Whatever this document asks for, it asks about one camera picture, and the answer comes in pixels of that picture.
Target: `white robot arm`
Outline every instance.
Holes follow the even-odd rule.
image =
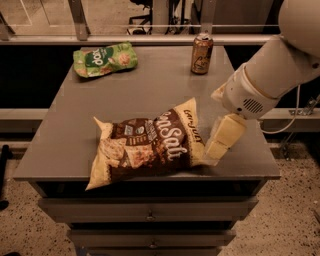
[[[263,47],[211,97],[230,111],[214,124],[204,160],[216,165],[242,136],[247,119],[258,119],[281,97],[320,76],[319,0],[284,0],[279,13],[281,35]]]

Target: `chair leg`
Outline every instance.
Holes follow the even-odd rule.
[[[2,196],[2,189],[4,183],[4,174],[6,171],[7,159],[12,158],[12,152],[9,150],[8,145],[2,146],[1,157],[0,157],[0,199]],[[0,200],[0,211],[6,209],[9,205],[7,200]]]

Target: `brown soda can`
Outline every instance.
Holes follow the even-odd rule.
[[[207,32],[200,33],[193,41],[191,71],[196,74],[208,73],[213,39]]]

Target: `metal rail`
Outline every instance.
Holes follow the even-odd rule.
[[[253,34],[214,34],[215,45],[263,45],[272,35]],[[125,41],[133,45],[192,45],[194,35],[110,35],[88,36],[85,41],[77,36],[20,36],[13,35],[9,41],[1,41],[1,45],[79,45],[105,46]]]

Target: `speckled floor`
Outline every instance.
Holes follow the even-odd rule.
[[[259,203],[235,225],[236,238],[219,256],[319,256],[320,167],[305,143],[290,146],[291,161],[280,154],[279,144],[269,143],[282,178],[269,181],[258,194]],[[0,255],[76,255],[66,237],[68,227],[56,224],[37,206],[40,196],[26,182],[10,175],[18,159],[7,163],[4,198],[9,207],[0,212]]]

